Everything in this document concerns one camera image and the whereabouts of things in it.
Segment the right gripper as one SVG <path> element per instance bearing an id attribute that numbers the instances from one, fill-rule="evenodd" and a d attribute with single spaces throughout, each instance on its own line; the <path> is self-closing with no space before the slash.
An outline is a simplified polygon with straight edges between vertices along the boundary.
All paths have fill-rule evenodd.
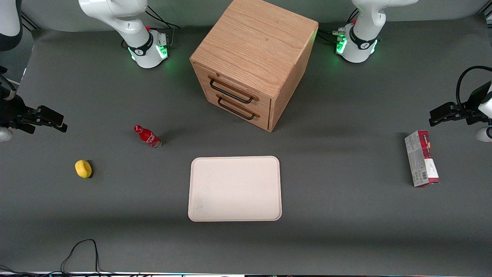
<path id="1" fill-rule="evenodd" d="M 45 123 L 45 126 L 55 128 L 66 133 L 67 124 L 63 123 L 64 116 L 54 110 L 40 105 L 31 108 L 25 105 L 20 96 L 15 96 L 12 100 L 1 97 L 0 100 L 0 126 L 24 131 L 25 133 L 35 133 L 36 118 Z"/>

